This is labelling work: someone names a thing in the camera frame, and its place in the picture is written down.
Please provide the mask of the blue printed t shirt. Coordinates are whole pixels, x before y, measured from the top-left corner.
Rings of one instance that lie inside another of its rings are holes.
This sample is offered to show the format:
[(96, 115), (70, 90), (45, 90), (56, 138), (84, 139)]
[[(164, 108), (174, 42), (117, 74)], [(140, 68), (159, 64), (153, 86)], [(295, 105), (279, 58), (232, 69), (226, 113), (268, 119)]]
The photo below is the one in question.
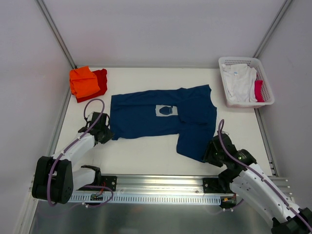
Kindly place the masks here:
[(217, 108), (210, 86), (202, 85), (113, 95), (110, 117), (114, 140), (178, 135), (177, 153), (203, 162)]

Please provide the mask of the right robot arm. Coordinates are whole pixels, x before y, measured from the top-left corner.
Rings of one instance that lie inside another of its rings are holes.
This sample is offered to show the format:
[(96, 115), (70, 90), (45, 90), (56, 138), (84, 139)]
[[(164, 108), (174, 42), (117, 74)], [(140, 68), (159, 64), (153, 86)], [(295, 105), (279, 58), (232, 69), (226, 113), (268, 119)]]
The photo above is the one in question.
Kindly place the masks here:
[(226, 166), (217, 178), (203, 179), (205, 193), (236, 194), (256, 210), (273, 234), (310, 234), (312, 212), (291, 201), (265, 175), (256, 159), (245, 149), (237, 150), (226, 134), (208, 143), (204, 162)]

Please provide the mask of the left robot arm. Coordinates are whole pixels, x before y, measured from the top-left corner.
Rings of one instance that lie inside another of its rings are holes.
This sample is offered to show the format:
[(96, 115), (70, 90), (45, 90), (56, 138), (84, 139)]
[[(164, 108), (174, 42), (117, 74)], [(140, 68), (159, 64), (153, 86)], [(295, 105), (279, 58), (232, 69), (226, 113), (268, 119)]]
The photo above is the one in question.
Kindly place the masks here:
[(113, 138), (110, 117), (92, 112), (85, 118), (86, 125), (79, 129), (75, 139), (52, 156), (42, 156), (37, 161), (32, 186), (32, 196), (52, 204), (67, 203), (76, 190), (111, 190), (97, 166), (83, 165), (73, 171), (73, 166), (98, 144)]

